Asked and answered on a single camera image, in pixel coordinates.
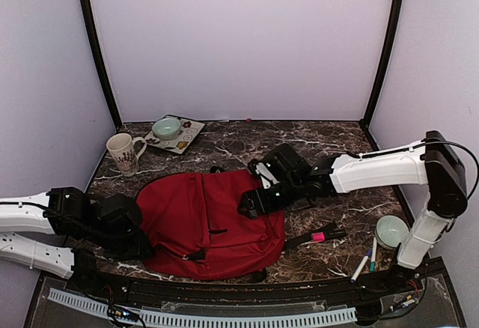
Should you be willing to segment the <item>pink black highlighter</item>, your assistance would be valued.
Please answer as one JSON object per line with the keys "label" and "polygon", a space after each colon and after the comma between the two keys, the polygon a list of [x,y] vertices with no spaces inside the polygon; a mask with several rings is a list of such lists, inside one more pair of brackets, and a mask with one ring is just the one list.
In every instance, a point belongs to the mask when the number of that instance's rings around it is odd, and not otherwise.
{"label": "pink black highlighter", "polygon": [[347,236],[345,230],[337,231],[321,231],[311,235],[311,241],[315,243],[323,243],[329,240],[341,239]]}

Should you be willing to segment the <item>red student backpack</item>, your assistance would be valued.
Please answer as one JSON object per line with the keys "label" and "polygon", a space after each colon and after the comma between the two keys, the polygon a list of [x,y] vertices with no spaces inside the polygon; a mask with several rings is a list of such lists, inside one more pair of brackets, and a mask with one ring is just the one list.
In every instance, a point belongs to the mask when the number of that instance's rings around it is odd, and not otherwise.
{"label": "red student backpack", "polygon": [[330,222],[288,240],[283,211],[240,215],[242,194],[259,186],[246,170],[170,174],[145,185],[136,203],[154,254],[144,265],[201,281],[238,278],[263,271],[286,250],[315,243],[313,233],[341,230]]}

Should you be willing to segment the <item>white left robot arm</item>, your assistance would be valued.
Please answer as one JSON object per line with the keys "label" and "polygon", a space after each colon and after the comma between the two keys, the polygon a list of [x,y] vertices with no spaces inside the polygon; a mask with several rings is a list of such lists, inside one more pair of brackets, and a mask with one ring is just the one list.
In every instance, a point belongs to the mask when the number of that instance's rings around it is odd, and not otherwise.
{"label": "white left robot arm", "polygon": [[50,246],[24,237],[25,232],[68,236],[102,248],[119,261],[153,256],[147,234],[141,229],[143,215],[135,200],[124,194],[92,198],[75,187],[1,200],[1,256],[55,274],[76,277],[90,295],[106,288],[105,277],[96,271],[93,253],[80,248]]}

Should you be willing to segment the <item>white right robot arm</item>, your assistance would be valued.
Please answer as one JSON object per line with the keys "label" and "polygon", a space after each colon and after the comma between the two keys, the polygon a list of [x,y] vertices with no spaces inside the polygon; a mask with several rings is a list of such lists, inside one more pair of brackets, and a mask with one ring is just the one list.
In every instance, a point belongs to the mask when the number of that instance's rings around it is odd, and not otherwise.
{"label": "white right robot arm", "polygon": [[466,183],[466,168],[438,131],[424,139],[383,151],[321,157],[310,164],[290,145],[272,149],[263,159],[252,160],[248,171],[260,187],[242,194],[238,211],[256,219],[283,210],[295,201],[333,197],[383,186],[425,186],[424,208],[399,245],[396,265],[382,277],[382,287],[396,294],[411,280],[430,248],[440,240],[468,207],[474,193]]}

